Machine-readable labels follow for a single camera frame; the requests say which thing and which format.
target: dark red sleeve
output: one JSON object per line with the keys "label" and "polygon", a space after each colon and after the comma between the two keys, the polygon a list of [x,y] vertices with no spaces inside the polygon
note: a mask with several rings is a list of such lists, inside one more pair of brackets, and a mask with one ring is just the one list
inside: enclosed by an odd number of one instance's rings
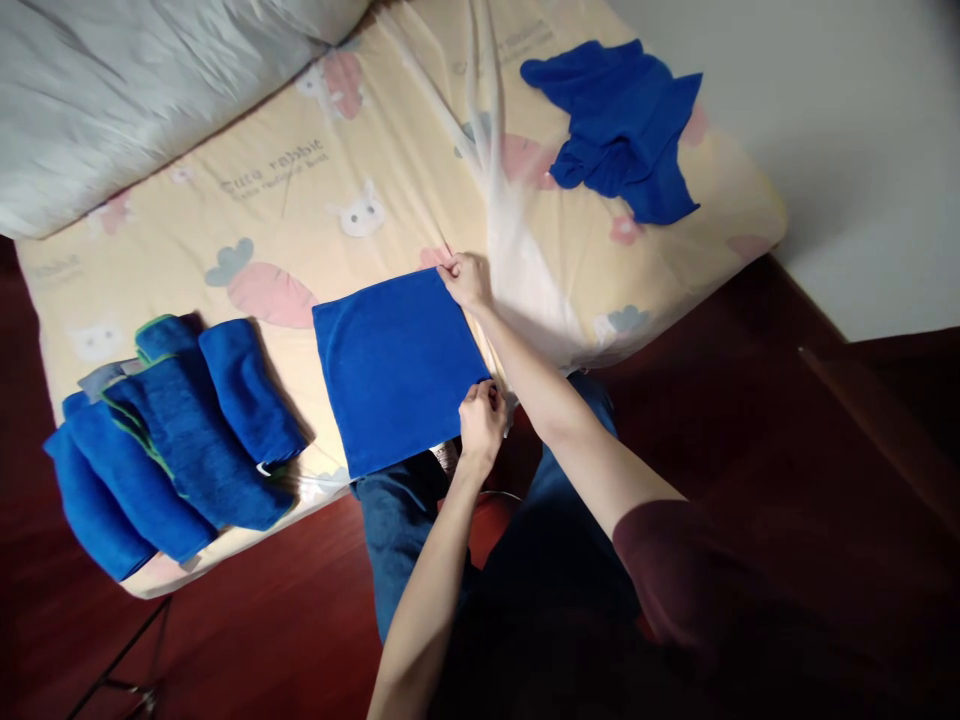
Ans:
{"label": "dark red sleeve", "polygon": [[873,664],[738,558],[694,503],[635,508],[613,545],[657,640],[701,680],[737,695],[811,701],[811,691],[822,700],[873,684]]}

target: wooden floor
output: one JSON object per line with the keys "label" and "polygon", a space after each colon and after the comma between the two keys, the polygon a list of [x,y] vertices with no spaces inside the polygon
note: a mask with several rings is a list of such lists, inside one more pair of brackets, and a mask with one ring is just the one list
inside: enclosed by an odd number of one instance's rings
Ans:
{"label": "wooden floor", "polygon": [[[53,422],[36,320],[3,252],[0,717],[57,718],[158,601],[127,596],[66,526],[40,450]],[[798,362],[798,345],[837,342],[762,259],[601,374],[625,442],[702,499],[732,543],[905,678],[957,667],[956,546]],[[522,494],[538,456],[520,417],[491,485]],[[484,504],[478,546],[510,507]],[[360,511],[347,498],[178,591],[165,627],[118,674],[140,681],[154,665],[161,718],[354,718],[379,652]],[[129,704],[101,691],[81,717]]]}

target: yellow bed sheet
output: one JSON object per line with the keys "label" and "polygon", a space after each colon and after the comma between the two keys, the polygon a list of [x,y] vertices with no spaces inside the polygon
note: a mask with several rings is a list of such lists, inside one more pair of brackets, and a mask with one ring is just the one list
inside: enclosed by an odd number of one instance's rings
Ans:
{"label": "yellow bed sheet", "polygon": [[[619,200],[556,187],[546,170],[567,117],[525,85],[521,63],[632,37],[602,0],[393,3],[172,166],[21,243],[58,418],[79,378],[133,355],[151,318],[254,318],[310,440],[288,477],[300,502],[276,532],[348,481],[317,302],[471,251],[489,257],[498,302],[558,366],[636,351],[778,242],[786,220],[699,105],[680,146],[701,204],[689,217],[637,225]],[[168,592],[268,534],[230,529],[186,566],[157,556],[123,585]]]}

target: hand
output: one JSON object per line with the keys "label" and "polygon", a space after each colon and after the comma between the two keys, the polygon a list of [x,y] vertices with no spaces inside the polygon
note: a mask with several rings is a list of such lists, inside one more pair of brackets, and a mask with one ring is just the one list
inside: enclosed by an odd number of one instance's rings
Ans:
{"label": "hand", "polygon": [[457,253],[438,265],[437,272],[443,278],[450,296],[464,310],[476,313],[493,307],[490,283],[480,261],[473,255]]}
{"label": "hand", "polygon": [[479,462],[485,466],[485,472],[489,471],[500,451],[506,427],[507,403],[493,380],[472,385],[460,403],[461,462]]}

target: jeans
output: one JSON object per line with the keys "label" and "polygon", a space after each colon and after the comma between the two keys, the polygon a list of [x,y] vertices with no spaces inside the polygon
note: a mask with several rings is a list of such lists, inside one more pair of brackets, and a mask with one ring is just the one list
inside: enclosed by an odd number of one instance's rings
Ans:
{"label": "jeans", "polygon": [[[613,407],[603,387],[582,373],[574,373],[569,381],[604,427],[616,435]],[[381,641],[387,637],[447,486],[440,464],[429,452],[351,486],[363,508]],[[473,593],[517,612],[587,608],[626,622],[640,612],[633,583],[613,544],[546,445],[526,500],[482,572],[470,563],[467,553],[461,605]]]}

